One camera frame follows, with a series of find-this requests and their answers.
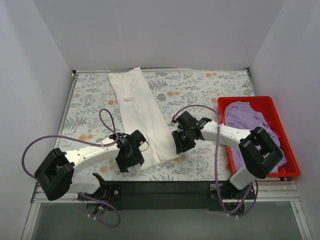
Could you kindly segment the white t shirt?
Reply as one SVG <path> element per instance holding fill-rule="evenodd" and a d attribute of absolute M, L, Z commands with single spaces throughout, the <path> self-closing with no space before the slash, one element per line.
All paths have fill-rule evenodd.
<path fill-rule="evenodd" d="M 139 130 L 149 148 L 142 153 L 141 170 L 178 158 L 174 138 L 139 67 L 123 73 L 109 73 L 124 131 Z"/>

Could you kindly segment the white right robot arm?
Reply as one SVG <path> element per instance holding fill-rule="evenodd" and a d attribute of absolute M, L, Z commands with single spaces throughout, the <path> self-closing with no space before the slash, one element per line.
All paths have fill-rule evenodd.
<path fill-rule="evenodd" d="M 207 117 L 198 120 L 188 111 L 178 117 L 174 116 L 172 122 L 177 124 L 177 130 L 172 132 L 177 154 L 194 148 L 197 140 L 215 141 L 240 151 L 244 165 L 212 190 L 215 196 L 239 198 L 248 189 L 248 185 L 257 179 L 265 179 L 284 157 L 262 127 L 238 129 Z"/>

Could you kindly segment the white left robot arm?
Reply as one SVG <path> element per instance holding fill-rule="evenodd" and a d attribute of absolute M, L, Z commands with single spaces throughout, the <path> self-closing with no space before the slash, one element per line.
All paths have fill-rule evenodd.
<path fill-rule="evenodd" d="M 49 201 L 60 199 L 66 193 L 83 193 L 95 200 L 107 198 L 111 191 L 98 173 L 83 174 L 82 170 L 106 160 L 115 160 L 119 170 L 127 173 L 130 167 L 145 162 L 140 146 L 146 143 L 144 135 L 135 130 L 131 134 L 116 133 L 95 145 L 75 150 L 51 150 L 34 177 Z"/>

